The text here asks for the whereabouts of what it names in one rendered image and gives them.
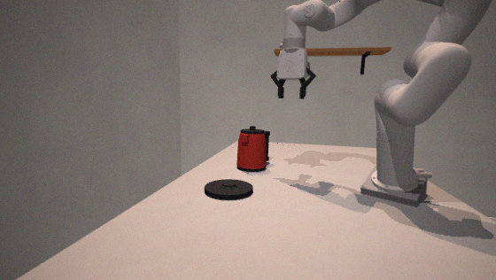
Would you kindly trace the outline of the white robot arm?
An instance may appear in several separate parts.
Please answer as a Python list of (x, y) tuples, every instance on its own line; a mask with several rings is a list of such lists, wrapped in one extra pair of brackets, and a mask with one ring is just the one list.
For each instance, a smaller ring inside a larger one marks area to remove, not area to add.
[[(329, 31), (379, 1), (341, 0), (328, 7), (321, 0), (309, 0), (289, 6), (284, 13), (283, 43), (279, 46), (282, 49), (305, 48), (306, 26)], [(442, 8), (405, 58), (404, 71), (413, 80), (389, 80), (375, 94), (376, 171), (371, 181), (384, 191), (411, 191), (418, 186), (420, 178), (432, 177), (424, 169), (413, 168), (415, 126), (429, 119), (466, 77), (471, 56), (460, 45), (476, 28), (492, 2), (417, 1)]]

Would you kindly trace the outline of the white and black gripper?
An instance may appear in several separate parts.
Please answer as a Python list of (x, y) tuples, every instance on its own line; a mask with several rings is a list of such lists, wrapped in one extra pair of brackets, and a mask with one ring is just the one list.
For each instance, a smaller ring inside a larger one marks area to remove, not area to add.
[[(308, 75), (310, 77), (305, 80)], [(279, 81), (276, 76), (280, 79)], [(302, 47), (283, 48), (280, 51), (277, 70), (271, 75), (271, 78), (278, 87), (279, 98), (283, 98), (283, 85), (287, 79), (299, 79), (301, 83), (299, 98), (304, 99), (307, 85), (315, 78), (315, 74), (308, 69), (306, 49)]]

